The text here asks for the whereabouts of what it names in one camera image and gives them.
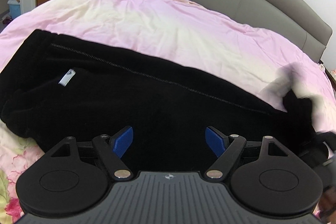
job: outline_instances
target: bed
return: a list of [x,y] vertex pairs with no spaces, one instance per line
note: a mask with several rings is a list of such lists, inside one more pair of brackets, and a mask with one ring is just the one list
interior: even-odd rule
[[[331,83],[317,64],[332,29],[303,0],[51,0],[0,34],[0,71],[35,29],[198,68],[278,109],[265,88],[296,63],[296,93],[317,97],[315,130],[336,130]],[[16,181],[43,151],[3,122],[0,130],[0,222],[9,224],[23,214]]]

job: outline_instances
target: round black pad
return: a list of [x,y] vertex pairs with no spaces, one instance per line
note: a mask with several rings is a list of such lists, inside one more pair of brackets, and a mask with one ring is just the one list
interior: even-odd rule
[[16,183],[17,196],[25,212],[57,218],[87,210],[102,199],[107,188],[104,172],[82,162],[78,152],[60,157],[46,154]]
[[41,186],[50,192],[65,192],[74,188],[79,176],[71,171],[57,170],[44,174],[40,179]]
[[312,212],[322,194],[317,174],[274,138],[283,155],[268,154],[263,140],[259,159],[239,167],[231,177],[234,196],[254,212],[296,216]]
[[299,179],[295,174],[281,169],[261,173],[259,181],[264,187],[278,192],[293,190],[299,184]]

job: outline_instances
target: floral bedsheet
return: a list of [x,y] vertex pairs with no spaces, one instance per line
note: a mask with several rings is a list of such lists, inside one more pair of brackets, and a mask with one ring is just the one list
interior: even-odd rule
[[16,181],[43,154],[33,139],[16,136],[0,120],[1,224],[12,224],[23,215],[15,191]]

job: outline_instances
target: logo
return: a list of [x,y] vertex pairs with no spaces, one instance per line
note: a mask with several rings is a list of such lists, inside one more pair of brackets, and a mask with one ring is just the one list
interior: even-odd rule
[[167,174],[167,175],[165,175],[165,178],[171,180],[171,179],[175,178],[175,176],[173,176],[172,174]]

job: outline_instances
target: pink flower pattern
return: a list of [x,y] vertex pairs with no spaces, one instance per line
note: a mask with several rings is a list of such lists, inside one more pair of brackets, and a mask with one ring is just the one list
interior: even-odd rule
[[13,158],[12,167],[8,179],[8,193],[10,201],[5,207],[8,215],[12,216],[13,222],[16,222],[22,215],[23,211],[20,207],[19,200],[16,194],[16,182],[19,176],[26,171],[33,163],[43,156],[43,151],[38,146],[27,147],[23,155],[17,155]]

